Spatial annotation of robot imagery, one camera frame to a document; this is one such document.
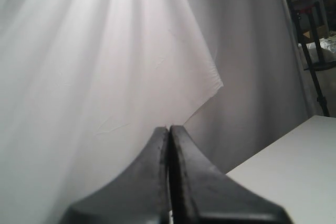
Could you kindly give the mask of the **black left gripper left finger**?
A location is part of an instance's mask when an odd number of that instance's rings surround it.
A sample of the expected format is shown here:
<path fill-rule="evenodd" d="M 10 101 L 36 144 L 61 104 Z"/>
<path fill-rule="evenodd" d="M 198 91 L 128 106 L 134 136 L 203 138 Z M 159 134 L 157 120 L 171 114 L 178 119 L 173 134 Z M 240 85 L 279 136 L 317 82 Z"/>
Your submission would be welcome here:
<path fill-rule="evenodd" d="M 113 181 L 73 203 L 62 223 L 169 223 L 169 131 L 155 128 L 136 159 Z"/>

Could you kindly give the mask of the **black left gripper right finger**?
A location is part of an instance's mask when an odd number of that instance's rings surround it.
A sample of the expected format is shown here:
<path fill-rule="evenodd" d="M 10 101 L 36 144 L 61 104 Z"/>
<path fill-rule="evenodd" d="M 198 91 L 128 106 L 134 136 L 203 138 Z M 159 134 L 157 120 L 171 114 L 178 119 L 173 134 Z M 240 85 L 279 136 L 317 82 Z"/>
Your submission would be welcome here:
<path fill-rule="evenodd" d="M 174 223 L 290 223 L 280 205 L 221 173 L 177 125 L 170 128 L 170 189 Z"/>

